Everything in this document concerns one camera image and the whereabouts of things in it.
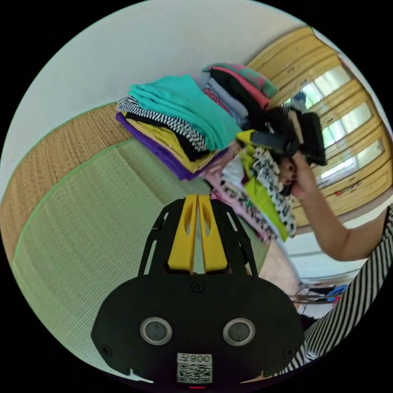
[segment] qr code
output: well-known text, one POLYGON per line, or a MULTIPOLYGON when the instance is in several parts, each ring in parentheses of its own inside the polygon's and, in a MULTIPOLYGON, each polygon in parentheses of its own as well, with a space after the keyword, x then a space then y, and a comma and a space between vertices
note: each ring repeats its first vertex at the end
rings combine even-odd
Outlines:
POLYGON ((177 382, 193 384, 212 383, 212 365, 178 363, 177 382))

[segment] woven straw mat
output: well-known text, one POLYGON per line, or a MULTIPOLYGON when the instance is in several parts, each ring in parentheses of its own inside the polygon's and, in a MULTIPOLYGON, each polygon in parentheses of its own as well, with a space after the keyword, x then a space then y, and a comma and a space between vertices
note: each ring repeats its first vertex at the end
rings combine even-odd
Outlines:
POLYGON ((109 146, 131 138, 115 119, 116 104, 94 109, 48 134, 16 168, 0 205, 0 229, 11 263, 26 221, 66 174, 109 146))

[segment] tatami mat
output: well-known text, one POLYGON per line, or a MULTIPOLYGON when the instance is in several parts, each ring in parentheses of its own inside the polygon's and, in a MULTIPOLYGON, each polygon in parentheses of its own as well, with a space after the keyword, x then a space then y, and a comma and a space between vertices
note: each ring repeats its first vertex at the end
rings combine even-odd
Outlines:
POLYGON ((82 114, 42 139, 16 168, 0 205, 0 229, 12 261, 26 221, 43 196, 67 173, 131 135, 111 104, 82 114))
MULTIPOLYGON (((113 372, 90 338, 102 301, 137 275, 162 208, 208 191, 199 178, 180 182, 134 139, 77 168, 39 203, 19 239, 14 276, 34 313, 78 358, 113 372)), ((260 269, 268 247, 244 226, 260 269)), ((200 244, 200 231, 196 238, 200 244)), ((195 258, 201 264, 200 246, 195 258)))

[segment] green mat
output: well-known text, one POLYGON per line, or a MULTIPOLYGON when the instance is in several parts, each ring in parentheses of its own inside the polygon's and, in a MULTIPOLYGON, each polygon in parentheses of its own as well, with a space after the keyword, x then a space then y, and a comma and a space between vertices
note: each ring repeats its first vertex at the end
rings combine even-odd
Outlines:
MULTIPOLYGON (((18 242, 14 275, 34 313, 75 356, 116 374, 90 339, 102 301, 136 277, 162 208, 187 194, 208 192, 201 179, 180 182, 134 139, 76 168, 40 202, 18 242)), ((260 269, 268 246, 243 225, 260 269)), ((200 232, 195 260, 201 268, 198 244, 200 232)))

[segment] black and white striped sleeve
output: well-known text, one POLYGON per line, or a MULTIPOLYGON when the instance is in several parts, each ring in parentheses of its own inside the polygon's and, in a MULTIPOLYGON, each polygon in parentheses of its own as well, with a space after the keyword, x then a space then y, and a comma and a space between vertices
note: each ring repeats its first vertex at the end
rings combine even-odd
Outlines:
POLYGON ((348 286, 332 311, 305 333, 305 342, 292 362, 276 375, 285 374, 324 355, 359 323, 380 290, 393 259, 393 204, 386 212, 380 244, 348 286))

